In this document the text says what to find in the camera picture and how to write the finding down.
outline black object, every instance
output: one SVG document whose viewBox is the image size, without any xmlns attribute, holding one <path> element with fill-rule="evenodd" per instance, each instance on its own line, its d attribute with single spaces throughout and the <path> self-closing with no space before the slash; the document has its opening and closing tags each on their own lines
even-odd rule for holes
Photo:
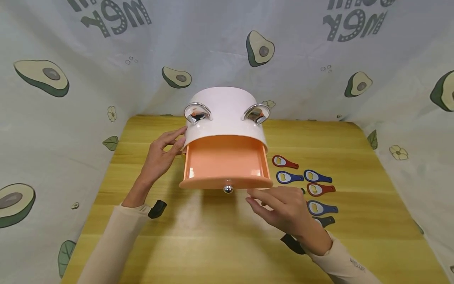
<svg viewBox="0 0 454 284">
<path fill-rule="evenodd" d="M 334 224 L 336 220 L 334 220 L 333 216 L 328 216 L 328 217 L 315 217 L 312 216 L 315 220 L 318 220 L 321 224 L 321 226 L 324 228 L 328 225 Z"/>
<path fill-rule="evenodd" d="M 150 209 L 150 212 L 148 213 L 148 217 L 150 219 L 155 219 L 159 216 L 161 216 L 164 212 L 164 210 L 167 207 L 167 203 L 165 203 L 162 200 L 157 200 L 156 203 L 154 204 L 153 208 Z"/>
<path fill-rule="evenodd" d="M 285 243 L 285 245 L 291 249 L 294 253 L 297 254 L 306 254 L 304 249 L 301 247 L 300 243 L 295 240 L 291 235 L 285 234 L 282 238 L 281 241 Z"/>
</svg>

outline red bottle opener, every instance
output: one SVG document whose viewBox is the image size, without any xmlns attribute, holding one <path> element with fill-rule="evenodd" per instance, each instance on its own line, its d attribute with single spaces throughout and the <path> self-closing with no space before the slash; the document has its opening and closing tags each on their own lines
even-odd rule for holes
<svg viewBox="0 0 454 284">
<path fill-rule="evenodd" d="M 333 185 L 323 185 L 316 183 L 308 183 L 306 186 L 307 192 L 312 196 L 320 196 L 327 192 L 335 192 L 336 188 Z"/>
<path fill-rule="evenodd" d="M 298 169 L 300 167 L 298 164 L 292 163 L 291 161 L 287 160 L 286 158 L 280 155 L 274 155 L 272 161 L 273 165 L 279 168 Z"/>
</svg>

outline blue bottle opener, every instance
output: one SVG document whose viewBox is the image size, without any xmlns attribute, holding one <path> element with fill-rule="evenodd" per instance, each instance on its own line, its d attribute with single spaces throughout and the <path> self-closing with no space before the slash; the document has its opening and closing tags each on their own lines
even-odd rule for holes
<svg viewBox="0 0 454 284">
<path fill-rule="evenodd" d="M 329 183 L 333 182 L 332 178 L 321 175 L 311 169 L 307 169 L 304 171 L 304 177 L 306 178 L 307 181 L 310 181 L 310 182 L 319 182 L 319 181 L 324 181 L 324 182 L 329 182 Z"/>
<path fill-rule="evenodd" d="M 338 213 L 337 206 L 326 205 L 316 200 L 309 200 L 307 202 L 307 208 L 313 216 L 321 216 L 327 213 Z"/>
<path fill-rule="evenodd" d="M 289 184 L 294 181 L 304 181 L 304 176 L 291 174 L 286 171 L 280 170 L 276 173 L 276 179 L 281 184 Z"/>
</svg>

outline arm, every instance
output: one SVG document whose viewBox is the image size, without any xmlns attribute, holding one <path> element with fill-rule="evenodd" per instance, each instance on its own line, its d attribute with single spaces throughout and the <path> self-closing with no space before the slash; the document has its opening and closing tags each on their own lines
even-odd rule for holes
<svg viewBox="0 0 454 284">
<path fill-rule="evenodd" d="M 145 222 L 150 207 L 116 206 L 106 230 L 88 259 L 78 284 L 118 283 L 124 264 Z"/>
<path fill-rule="evenodd" d="M 309 239 L 308 237 L 297 237 L 296 239 L 300 242 L 312 261 L 329 275 L 333 283 L 381 283 L 367 268 L 356 261 L 348 253 L 347 248 L 331 233 L 325 231 L 316 222 L 312 226 L 313 229 L 309 231 L 314 233 L 312 236 L 316 239 Z"/>
<path fill-rule="evenodd" d="M 132 189 L 115 206 L 101 239 L 85 264 L 78 284 L 117 284 L 134 242 L 148 220 L 150 207 L 145 199 L 154 184 L 170 168 L 183 147 L 186 127 L 161 135 L 150 145 L 145 164 Z M 168 151 L 164 147 L 173 145 Z"/>
<path fill-rule="evenodd" d="M 338 239 L 311 217 L 300 189 L 282 186 L 265 190 L 248 189 L 247 192 L 250 197 L 246 201 L 252 210 L 268 224 L 292 235 L 335 284 L 381 283 L 350 256 Z"/>
</svg>

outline black clip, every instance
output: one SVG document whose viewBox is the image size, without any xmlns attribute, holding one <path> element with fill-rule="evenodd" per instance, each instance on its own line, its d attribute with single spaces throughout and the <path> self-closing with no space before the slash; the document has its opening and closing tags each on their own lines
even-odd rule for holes
<svg viewBox="0 0 454 284">
<path fill-rule="evenodd" d="M 306 254 L 306 252 L 303 250 L 301 247 L 300 243 L 295 240 L 291 235 L 285 234 L 282 238 L 281 241 L 285 243 L 285 245 L 291 249 L 294 253 L 297 254 Z"/>
<path fill-rule="evenodd" d="M 156 203 L 154 204 L 153 208 L 150 209 L 150 212 L 148 212 L 148 217 L 150 219 L 155 219 L 159 216 L 161 216 L 164 212 L 164 209 L 166 209 L 167 203 L 165 203 L 162 200 L 157 200 Z"/>
</svg>

